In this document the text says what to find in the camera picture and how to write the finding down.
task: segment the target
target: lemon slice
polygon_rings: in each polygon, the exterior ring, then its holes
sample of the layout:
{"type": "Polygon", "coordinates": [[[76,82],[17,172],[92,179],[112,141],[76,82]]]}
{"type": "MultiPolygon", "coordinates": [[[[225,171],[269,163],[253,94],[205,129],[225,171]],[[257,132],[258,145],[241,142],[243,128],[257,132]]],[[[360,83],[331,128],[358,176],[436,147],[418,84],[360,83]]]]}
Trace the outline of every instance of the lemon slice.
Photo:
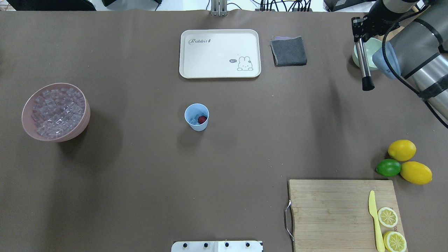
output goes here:
{"type": "Polygon", "coordinates": [[[388,231],[384,234],[384,245],[390,252],[405,252],[405,237],[395,231],[388,231]]]}
{"type": "Polygon", "coordinates": [[[398,216],[392,208],[383,207],[378,210],[378,220],[386,227],[395,227],[398,223],[398,216]]]}

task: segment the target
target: lemon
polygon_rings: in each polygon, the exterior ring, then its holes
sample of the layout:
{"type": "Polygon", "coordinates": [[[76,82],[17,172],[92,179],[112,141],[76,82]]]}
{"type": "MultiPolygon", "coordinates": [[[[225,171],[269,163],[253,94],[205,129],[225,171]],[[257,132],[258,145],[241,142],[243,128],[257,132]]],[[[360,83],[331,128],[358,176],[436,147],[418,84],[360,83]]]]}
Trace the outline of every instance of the lemon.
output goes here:
{"type": "Polygon", "coordinates": [[[378,220],[386,227],[395,227],[398,223],[398,216],[392,208],[383,207],[378,210],[378,220]]]}
{"type": "Polygon", "coordinates": [[[428,166],[415,161],[401,164],[400,175],[407,181],[418,185],[432,181],[432,172],[428,166]]]}
{"type": "Polygon", "coordinates": [[[411,159],[417,151],[415,144],[409,140],[398,140],[393,142],[388,149],[391,158],[397,161],[407,161],[411,159]]]}
{"type": "Polygon", "coordinates": [[[396,231],[388,231],[384,234],[383,237],[384,245],[390,252],[406,251],[406,240],[402,234],[396,231]]]}

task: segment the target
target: strawberry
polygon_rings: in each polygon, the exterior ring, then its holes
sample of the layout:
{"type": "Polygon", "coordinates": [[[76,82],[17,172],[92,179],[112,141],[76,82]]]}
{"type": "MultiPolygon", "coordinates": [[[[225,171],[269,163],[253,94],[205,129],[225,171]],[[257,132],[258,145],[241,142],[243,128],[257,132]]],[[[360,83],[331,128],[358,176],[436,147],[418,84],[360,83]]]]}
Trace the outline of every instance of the strawberry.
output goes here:
{"type": "Polygon", "coordinates": [[[198,122],[199,122],[199,124],[203,124],[203,123],[205,123],[206,120],[207,120],[207,117],[206,117],[206,116],[199,116],[199,118],[198,118],[198,122]]]}

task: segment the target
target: black cable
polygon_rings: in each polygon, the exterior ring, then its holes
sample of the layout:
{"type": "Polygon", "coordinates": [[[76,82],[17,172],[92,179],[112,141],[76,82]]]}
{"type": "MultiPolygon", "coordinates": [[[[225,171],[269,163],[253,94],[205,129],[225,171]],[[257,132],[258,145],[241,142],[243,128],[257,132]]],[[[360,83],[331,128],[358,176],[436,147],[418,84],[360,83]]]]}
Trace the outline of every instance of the black cable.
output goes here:
{"type": "Polygon", "coordinates": [[[281,2],[283,3],[283,6],[284,6],[284,10],[286,10],[286,4],[284,3],[284,1],[283,1],[283,0],[281,0],[281,2]]]}
{"type": "Polygon", "coordinates": [[[294,7],[293,7],[293,6],[295,6],[297,3],[299,3],[300,6],[302,5],[301,0],[285,1],[285,2],[294,2],[294,3],[289,7],[289,9],[288,9],[287,11],[290,11],[291,9],[293,9],[293,11],[294,11],[294,7]]]}
{"type": "Polygon", "coordinates": [[[306,6],[308,5],[308,2],[306,0],[303,0],[305,2],[305,4],[300,8],[300,11],[305,11],[306,10],[306,6]]]}
{"type": "Polygon", "coordinates": [[[304,11],[310,11],[310,7],[311,7],[311,0],[308,1],[308,8],[305,5],[305,10],[304,11]]]}
{"type": "MultiPolygon", "coordinates": [[[[392,68],[392,66],[391,66],[391,63],[389,62],[389,60],[388,60],[388,57],[387,57],[387,55],[386,55],[386,38],[387,38],[387,36],[389,35],[389,33],[398,25],[398,23],[399,22],[401,22],[401,21],[403,21],[403,20],[405,20],[405,19],[408,19],[408,18],[410,18],[410,17],[413,17],[413,16],[416,16],[416,15],[418,15],[418,14],[420,14],[421,12],[423,12],[423,11],[425,11],[426,9],[428,8],[428,6],[423,6],[423,8],[421,8],[419,11],[417,11],[417,12],[415,12],[415,13],[413,13],[413,14],[411,14],[411,15],[408,15],[408,16],[406,16],[406,17],[402,17],[402,18],[400,18],[397,22],[395,22],[393,25],[391,25],[391,27],[389,27],[389,29],[386,31],[386,33],[384,34],[384,37],[383,37],[383,41],[382,41],[382,43],[381,43],[381,50],[383,51],[383,58],[384,58],[384,61],[386,62],[386,64],[388,65],[388,68],[389,68],[389,70],[392,72],[392,74],[401,82],[401,83],[403,83],[406,87],[408,87],[412,92],[414,92],[415,94],[419,94],[419,92],[415,89],[415,88],[413,88],[411,85],[409,85],[409,83],[407,83],[401,76],[399,76],[396,72],[395,72],[395,70],[392,68]]],[[[443,120],[442,120],[442,118],[440,118],[440,116],[436,113],[436,111],[432,108],[432,106],[431,106],[431,104],[429,104],[429,102],[428,101],[423,101],[424,103],[425,103],[425,105],[428,107],[428,109],[431,111],[431,113],[435,116],[435,118],[437,118],[437,120],[439,120],[439,122],[443,125],[443,126],[445,126],[446,128],[448,128],[448,124],[447,123],[445,123],[443,120]]]]}
{"type": "Polygon", "coordinates": [[[272,4],[276,4],[276,9],[277,9],[277,11],[279,11],[279,6],[277,5],[277,0],[272,0],[271,1],[271,6],[270,6],[270,11],[272,11],[272,4]]]}
{"type": "Polygon", "coordinates": [[[236,5],[238,8],[240,8],[241,9],[241,7],[240,6],[238,6],[236,3],[228,3],[227,5],[229,5],[229,4],[233,4],[233,5],[236,5]]]}

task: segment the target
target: table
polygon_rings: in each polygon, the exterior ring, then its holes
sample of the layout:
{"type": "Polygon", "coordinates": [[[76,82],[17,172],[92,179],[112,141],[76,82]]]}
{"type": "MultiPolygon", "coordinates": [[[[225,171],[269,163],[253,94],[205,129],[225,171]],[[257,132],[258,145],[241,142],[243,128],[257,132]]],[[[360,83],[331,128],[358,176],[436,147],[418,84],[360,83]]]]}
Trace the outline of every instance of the table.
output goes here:
{"type": "Polygon", "coordinates": [[[257,239],[291,251],[288,179],[385,179],[389,144],[410,139],[431,183],[394,182],[409,251],[445,251],[446,129],[398,81],[361,90],[352,13],[0,13],[0,251],[170,251],[174,241],[257,239]],[[254,79],[184,79],[188,29],[254,29],[254,79]],[[304,39],[308,64],[275,67],[273,36],[304,39]],[[88,128],[63,143],[22,129],[39,88],[81,88],[88,128]],[[185,108],[210,110],[195,132],[185,108]]]}

